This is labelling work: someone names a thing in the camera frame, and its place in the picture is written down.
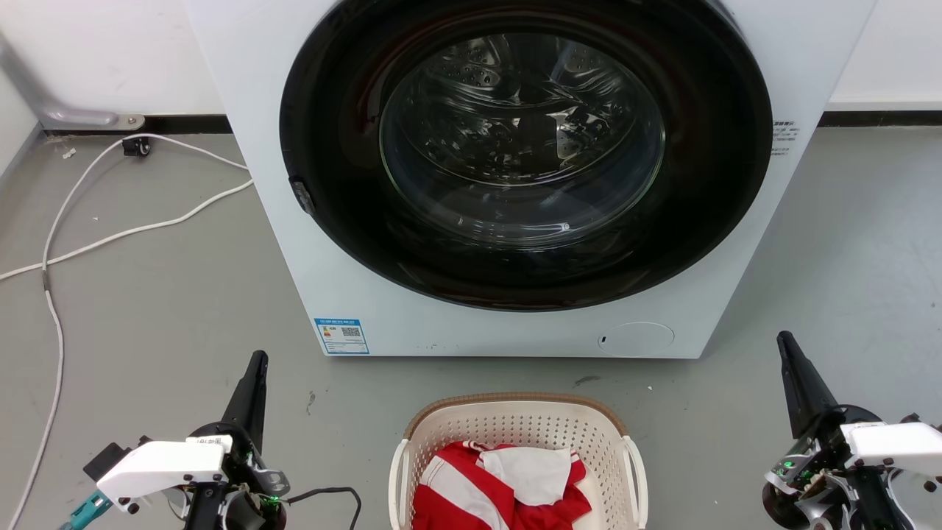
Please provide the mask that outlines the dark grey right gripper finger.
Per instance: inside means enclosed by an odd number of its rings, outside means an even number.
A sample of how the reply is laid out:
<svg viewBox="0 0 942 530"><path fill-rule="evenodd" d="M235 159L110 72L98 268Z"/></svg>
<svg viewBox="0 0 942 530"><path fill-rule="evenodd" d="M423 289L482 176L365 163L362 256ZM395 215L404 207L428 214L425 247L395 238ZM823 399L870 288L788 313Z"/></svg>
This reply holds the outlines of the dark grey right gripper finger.
<svg viewBox="0 0 942 530"><path fill-rule="evenodd" d="M835 396L790 331L778 333L777 347L792 437L831 439L841 418Z"/></svg>

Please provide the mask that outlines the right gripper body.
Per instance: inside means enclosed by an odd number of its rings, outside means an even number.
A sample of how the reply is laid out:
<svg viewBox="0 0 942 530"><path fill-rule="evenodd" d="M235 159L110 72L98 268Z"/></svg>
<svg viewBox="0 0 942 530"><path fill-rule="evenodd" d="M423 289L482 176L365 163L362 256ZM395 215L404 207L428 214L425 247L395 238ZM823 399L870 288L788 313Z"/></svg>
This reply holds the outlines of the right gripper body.
<svg viewBox="0 0 942 530"><path fill-rule="evenodd" d="M788 415L794 446L765 474L762 503L785 529L914 529L894 482L940 486L941 436L911 414L886 423L859 406Z"/></svg>

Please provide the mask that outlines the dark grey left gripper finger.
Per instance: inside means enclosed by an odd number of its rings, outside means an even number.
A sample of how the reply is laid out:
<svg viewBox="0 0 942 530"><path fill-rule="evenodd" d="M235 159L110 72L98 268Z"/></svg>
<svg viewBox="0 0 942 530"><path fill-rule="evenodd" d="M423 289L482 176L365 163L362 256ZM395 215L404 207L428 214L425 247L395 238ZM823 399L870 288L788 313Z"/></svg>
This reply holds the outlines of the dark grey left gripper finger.
<svg viewBox="0 0 942 530"><path fill-rule="evenodd" d="M249 451L261 453L268 397L268 368L268 353L253 352L223 413L221 433L232 437L232 452L238 455Z"/></svg>

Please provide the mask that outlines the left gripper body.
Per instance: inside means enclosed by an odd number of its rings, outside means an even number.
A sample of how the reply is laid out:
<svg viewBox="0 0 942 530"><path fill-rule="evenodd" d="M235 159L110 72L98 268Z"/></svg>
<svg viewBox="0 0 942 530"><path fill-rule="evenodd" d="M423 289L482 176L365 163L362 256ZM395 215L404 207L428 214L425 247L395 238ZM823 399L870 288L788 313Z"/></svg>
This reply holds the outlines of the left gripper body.
<svg viewBox="0 0 942 530"><path fill-rule="evenodd" d="M269 469L261 453L233 453L232 443L213 423L182 442L142 437L137 448L109 444L83 469L96 483L83 503L83 526L109 509L134 515L152 494L175 492L185 529L285 528L286 474Z"/></svg>

